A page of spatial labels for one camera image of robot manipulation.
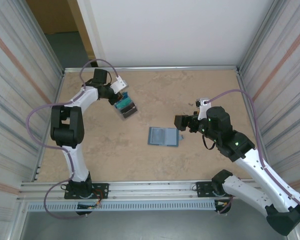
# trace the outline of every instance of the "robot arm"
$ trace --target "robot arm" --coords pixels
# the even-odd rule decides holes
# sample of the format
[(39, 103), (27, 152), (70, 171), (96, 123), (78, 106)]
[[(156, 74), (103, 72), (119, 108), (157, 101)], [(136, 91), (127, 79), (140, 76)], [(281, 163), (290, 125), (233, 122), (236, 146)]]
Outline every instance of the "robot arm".
[[(58, 146), (68, 151), (68, 153), (63, 151), (63, 154), (69, 176), (73, 173), (68, 154), (72, 159), (74, 174), (69, 181), (69, 188), (73, 196), (87, 198), (92, 194), (92, 180), (82, 152), (82, 141), (85, 135), (83, 114), (99, 99), (108, 99), (109, 103), (114, 105), (123, 97), (120, 91), (128, 86), (120, 76), (113, 84), (106, 84), (107, 73), (106, 70), (95, 69), (93, 78), (87, 81), (86, 87), (82, 87), (80, 92), (70, 100), (72, 103), (56, 105), (51, 110), (50, 136)], [(81, 97), (76, 99), (82, 92), (84, 93)]]
[[(237, 196), (266, 216), (274, 230), (288, 235), (300, 222), (300, 206), (266, 173), (255, 145), (246, 135), (233, 130), (229, 114), (220, 106), (211, 107), (206, 101), (206, 98), (196, 101), (199, 113), (176, 115), (174, 125), (180, 131), (188, 127), (191, 133), (200, 132), (203, 139), (212, 140), (222, 155), (246, 170), (263, 190), (261, 192), (231, 172), (222, 170), (212, 178), (215, 192)], [(300, 193), (292, 189), (266, 162), (264, 164), (277, 181), (300, 201)]]

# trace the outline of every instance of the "floor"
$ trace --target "floor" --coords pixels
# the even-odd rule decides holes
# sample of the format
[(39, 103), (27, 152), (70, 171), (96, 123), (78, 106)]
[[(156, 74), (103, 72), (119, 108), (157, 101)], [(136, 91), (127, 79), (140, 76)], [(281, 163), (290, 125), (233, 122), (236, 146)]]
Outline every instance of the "floor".
[[(197, 98), (212, 98), (238, 89), (233, 70), (130, 71), (119, 73), (138, 112), (122, 120), (107, 100), (92, 104), (83, 116), (83, 155), (93, 181), (207, 180), (222, 169), (240, 178), (250, 176), (217, 149), (205, 149), (200, 133), (181, 132), (178, 147), (148, 145), (149, 127), (173, 128), (178, 114), (193, 114)], [(84, 72), (87, 81), (93, 72)], [(60, 102), (68, 101), (80, 89), (78, 73), (65, 75)], [(231, 93), (217, 99), (231, 117), (235, 130), (253, 142), (254, 134), (242, 95)], [(39, 182), (57, 182), (69, 177), (62, 152), (46, 149)]]
[(45, 34), (45, 37), (64, 69), (81, 68), (89, 61), (78, 31)]
[[(60, 213), (74, 216), (75, 213)], [(21, 240), (283, 240), (266, 219), (241, 200), (227, 215), (207, 210), (93, 212), (59, 220), (29, 212)]]

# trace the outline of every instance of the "speckled work surface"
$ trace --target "speckled work surface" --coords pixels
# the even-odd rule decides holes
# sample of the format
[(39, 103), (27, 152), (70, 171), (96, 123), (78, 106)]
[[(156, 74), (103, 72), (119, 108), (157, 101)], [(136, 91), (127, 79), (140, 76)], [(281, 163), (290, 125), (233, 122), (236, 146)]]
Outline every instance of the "speckled work surface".
[[(120, 72), (138, 113), (121, 120), (106, 99), (93, 103), (84, 113), (83, 155), (93, 181), (169, 181), (210, 179), (222, 169), (241, 178), (250, 176), (222, 156), (207, 150), (202, 135), (184, 131), (179, 147), (148, 145), (149, 127), (173, 128), (177, 114), (191, 115), (197, 98), (212, 98), (238, 89), (233, 70), (131, 71)], [(68, 101), (80, 89), (78, 73), (67, 73), (60, 102)], [(87, 81), (93, 72), (83, 73)], [(255, 142), (242, 95), (230, 93), (212, 103), (222, 106), (234, 129)], [(38, 181), (67, 179), (69, 172), (61, 151), (46, 149)]]

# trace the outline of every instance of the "metal base plate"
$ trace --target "metal base plate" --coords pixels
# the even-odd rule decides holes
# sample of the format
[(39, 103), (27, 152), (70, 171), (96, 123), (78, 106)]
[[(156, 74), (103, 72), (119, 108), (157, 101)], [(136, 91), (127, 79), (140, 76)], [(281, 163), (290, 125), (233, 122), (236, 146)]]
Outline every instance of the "metal base plate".
[(95, 189), (95, 193), (91, 193), (89, 197), (81, 197), (78, 195), (72, 195), (70, 194), (70, 186), (69, 184), (65, 187), (65, 193), (64, 193), (64, 199), (107, 199), (108, 193), (109, 193), (109, 183), (92, 183), (92, 191)]
[(229, 194), (217, 195), (214, 192), (211, 181), (198, 181), (195, 183), (196, 193), (198, 198), (208, 198), (208, 197), (230, 197)]

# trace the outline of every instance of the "corrugated metal wall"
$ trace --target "corrugated metal wall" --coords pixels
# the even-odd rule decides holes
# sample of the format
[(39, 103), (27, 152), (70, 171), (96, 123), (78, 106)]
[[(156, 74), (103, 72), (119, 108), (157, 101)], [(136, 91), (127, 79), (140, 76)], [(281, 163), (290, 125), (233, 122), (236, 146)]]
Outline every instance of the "corrugated metal wall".
[(240, 67), (274, 170), (300, 191), (300, 0), (280, 6)]
[[(25, 119), (35, 107), (55, 101), (62, 69), (23, 1), (0, 0), (0, 239), (22, 181), (37, 167), (40, 147), (28, 137)], [(49, 110), (33, 116), (31, 129), (43, 140)]]

